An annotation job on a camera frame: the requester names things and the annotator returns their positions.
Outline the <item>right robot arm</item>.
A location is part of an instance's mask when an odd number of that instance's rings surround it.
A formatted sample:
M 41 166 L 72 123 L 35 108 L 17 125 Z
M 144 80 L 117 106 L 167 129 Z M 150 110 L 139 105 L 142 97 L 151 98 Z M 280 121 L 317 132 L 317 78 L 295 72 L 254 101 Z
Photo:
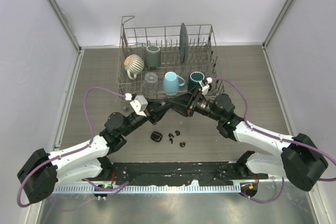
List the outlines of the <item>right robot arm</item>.
M 247 143 L 267 152 L 267 155 L 252 152 L 245 155 L 246 161 L 237 166 L 242 179 L 255 174 L 283 177 L 303 191 L 310 191 L 321 178 L 329 164 L 317 153 L 310 137 L 282 135 L 252 125 L 235 114 L 229 95 L 217 95 L 214 101 L 202 94 L 185 93 L 168 98 L 171 109 L 189 117 L 195 112 L 217 121 L 220 135 L 236 142 Z

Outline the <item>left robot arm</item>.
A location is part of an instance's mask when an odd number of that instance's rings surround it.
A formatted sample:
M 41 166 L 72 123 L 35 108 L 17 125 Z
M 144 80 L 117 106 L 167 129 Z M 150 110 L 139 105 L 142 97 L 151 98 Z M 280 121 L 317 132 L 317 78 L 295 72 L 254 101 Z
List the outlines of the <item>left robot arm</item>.
M 171 99 L 131 101 L 133 112 L 128 116 L 113 112 L 104 129 L 91 139 L 60 151 L 34 151 L 17 174 L 20 188 L 17 204 L 28 207 L 47 198 L 56 188 L 82 179 L 98 178 L 105 182 L 112 174 L 107 156 L 126 144 L 125 137 L 146 122 L 156 124 L 168 110 L 176 106 Z

